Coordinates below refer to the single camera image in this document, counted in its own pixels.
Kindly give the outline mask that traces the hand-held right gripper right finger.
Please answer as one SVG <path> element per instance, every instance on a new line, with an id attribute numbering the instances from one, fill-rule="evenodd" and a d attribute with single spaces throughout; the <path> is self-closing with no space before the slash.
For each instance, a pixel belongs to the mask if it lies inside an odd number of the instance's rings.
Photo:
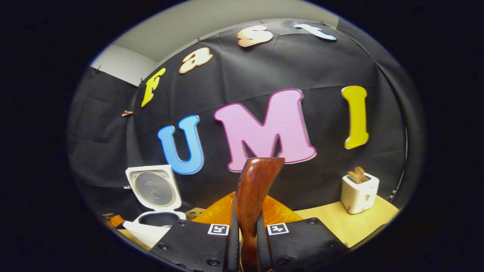
<path id="1" fill-rule="evenodd" d="M 260 272 L 314 272 L 350 250 L 320 219 L 302 219 L 270 196 L 256 222 L 256 249 Z"/>

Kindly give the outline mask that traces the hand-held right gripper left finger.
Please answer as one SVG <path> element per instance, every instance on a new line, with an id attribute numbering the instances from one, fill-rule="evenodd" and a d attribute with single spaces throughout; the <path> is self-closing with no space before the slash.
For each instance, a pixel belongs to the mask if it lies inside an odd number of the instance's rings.
<path id="1" fill-rule="evenodd" d="M 178 220 L 151 248 L 164 261 L 194 272 L 240 271 L 239 226 L 235 192 L 201 213 L 208 223 Z"/>

